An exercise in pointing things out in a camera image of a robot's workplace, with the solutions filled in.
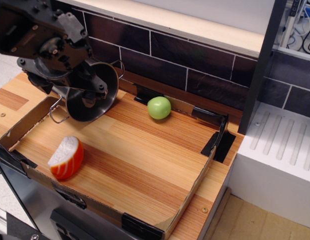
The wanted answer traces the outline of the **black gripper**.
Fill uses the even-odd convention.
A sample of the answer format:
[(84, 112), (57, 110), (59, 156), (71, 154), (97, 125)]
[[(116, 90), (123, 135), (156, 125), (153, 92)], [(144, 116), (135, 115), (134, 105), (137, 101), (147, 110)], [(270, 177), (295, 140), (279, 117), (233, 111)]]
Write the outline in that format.
[(70, 40), (53, 37), (41, 45), (37, 57), (20, 57), (17, 64), (42, 92), (49, 94), (54, 86), (79, 90), (84, 106), (92, 108), (106, 98), (107, 84), (90, 66), (91, 57), (92, 49), (84, 40), (75, 46)]

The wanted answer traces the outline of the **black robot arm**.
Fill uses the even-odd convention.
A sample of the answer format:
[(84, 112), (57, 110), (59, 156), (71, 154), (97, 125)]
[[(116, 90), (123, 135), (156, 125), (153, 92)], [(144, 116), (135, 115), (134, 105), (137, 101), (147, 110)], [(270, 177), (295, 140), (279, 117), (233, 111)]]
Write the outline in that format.
[(49, 94), (54, 86), (80, 91), (84, 105), (105, 99), (107, 84), (89, 65), (88, 34), (70, 12), (48, 0), (0, 0), (0, 54), (18, 58), (30, 82)]

